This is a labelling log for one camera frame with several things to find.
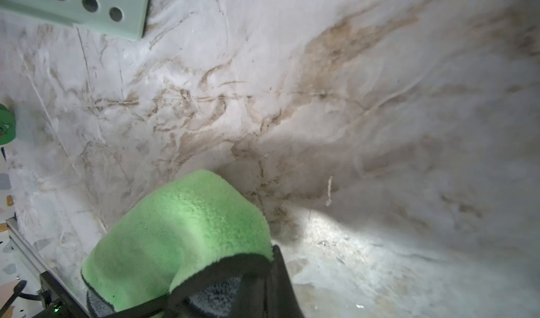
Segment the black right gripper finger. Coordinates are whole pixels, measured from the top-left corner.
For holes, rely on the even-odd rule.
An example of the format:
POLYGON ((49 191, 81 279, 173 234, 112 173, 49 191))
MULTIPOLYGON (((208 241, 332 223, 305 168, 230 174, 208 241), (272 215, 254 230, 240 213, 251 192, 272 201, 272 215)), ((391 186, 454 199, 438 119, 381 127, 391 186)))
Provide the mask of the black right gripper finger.
POLYGON ((273 253, 266 274, 243 277, 236 295, 237 317, 304 318, 281 249, 275 245, 273 253))

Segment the green and grey dishcloth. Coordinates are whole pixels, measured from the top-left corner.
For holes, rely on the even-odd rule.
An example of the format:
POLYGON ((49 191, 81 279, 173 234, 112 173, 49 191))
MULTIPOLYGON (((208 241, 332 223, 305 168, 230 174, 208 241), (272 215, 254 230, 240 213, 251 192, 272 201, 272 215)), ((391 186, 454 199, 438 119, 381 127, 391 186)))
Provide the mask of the green and grey dishcloth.
POLYGON ((124 311, 238 255, 272 261, 269 225, 226 180, 198 170, 140 200, 97 243, 81 274, 112 309, 124 311))

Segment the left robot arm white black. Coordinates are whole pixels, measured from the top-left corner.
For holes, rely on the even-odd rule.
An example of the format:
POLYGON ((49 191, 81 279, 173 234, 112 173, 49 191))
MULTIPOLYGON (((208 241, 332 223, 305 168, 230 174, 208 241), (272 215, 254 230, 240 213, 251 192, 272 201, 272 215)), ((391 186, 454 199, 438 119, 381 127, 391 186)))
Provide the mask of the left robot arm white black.
POLYGON ((8 311, 18 298, 42 304, 43 309, 34 317, 91 317, 51 272, 43 272, 39 279, 42 287, 37 294, 26 294, 24 290, 28 282, 26 280, 17 281, 11 296, 1 307, 1 317, 8 317, 8 311))

